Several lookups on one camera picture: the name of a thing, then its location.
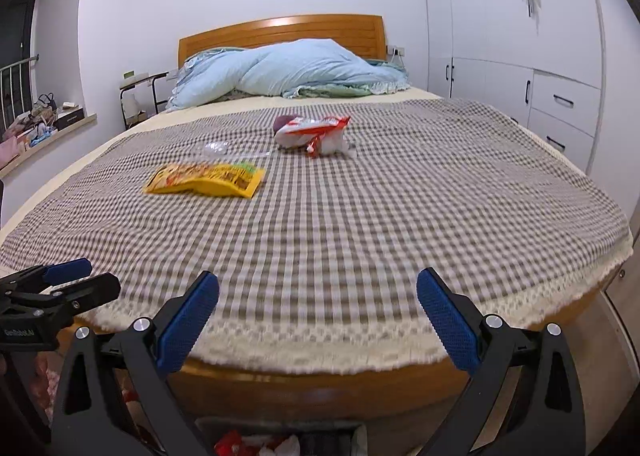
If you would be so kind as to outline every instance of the drawer handle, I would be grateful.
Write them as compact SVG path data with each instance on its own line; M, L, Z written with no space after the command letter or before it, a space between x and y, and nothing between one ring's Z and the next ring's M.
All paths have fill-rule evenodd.
M562 145L559 141L554 140L550 136L546 137L546 140L553 146L555 149L558 149L560 152L564 152L566 147Z
M558 96L557 94L554 95L554 99L556 100L556 102L558 100L561 100L562 102L565 102L571 108L574 106L574 102L572 102L571 100L567 100L566 98L563 98L562 96Z

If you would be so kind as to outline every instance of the metal screw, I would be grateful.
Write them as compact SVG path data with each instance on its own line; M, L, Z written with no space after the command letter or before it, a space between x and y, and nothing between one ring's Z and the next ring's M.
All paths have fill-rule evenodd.
M149 319L147 319L146 317L141 317L140 319L137 319L134 323L133 323L133 329L135 331L144 331L146 330L149 326L151 325L151 321Z
M562 330L560 329L560 327L555 323L546 325L546 330L549 333L551 333L554 337L558 337L558 335L562 333Z
M502 326L502 319L498 317L498 315L489 315L486 319L484 319L486 325L490 328L500 328Z
M82 326L76 330L76 339L85 339L89 336L89 328L86 326Z

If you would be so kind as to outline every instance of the red and white plastic bag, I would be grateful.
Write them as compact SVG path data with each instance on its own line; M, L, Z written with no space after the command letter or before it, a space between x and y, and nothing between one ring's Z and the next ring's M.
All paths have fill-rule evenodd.
M343 134L350 119L351 116L326 116L321 120L296 116L276 131L276 143L285 149L306 146L312 157L337 152L352 157L354 150L349 149Z

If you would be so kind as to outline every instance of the black box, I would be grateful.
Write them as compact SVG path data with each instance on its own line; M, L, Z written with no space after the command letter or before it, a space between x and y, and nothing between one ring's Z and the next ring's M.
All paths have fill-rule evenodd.
M70 111L64 115L59 115L53 125L59 131L62 131L65 127L69 127L72 123L80 121L84 118L84 109L78 107L77 109Z

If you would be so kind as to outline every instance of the yellow snack bag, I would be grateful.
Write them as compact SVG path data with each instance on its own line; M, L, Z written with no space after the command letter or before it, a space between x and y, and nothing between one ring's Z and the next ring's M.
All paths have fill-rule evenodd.
M143 192L167 194L193 191L206 196L252 198L263 176L264 169L248 163L174 163L159 168L145 185Z

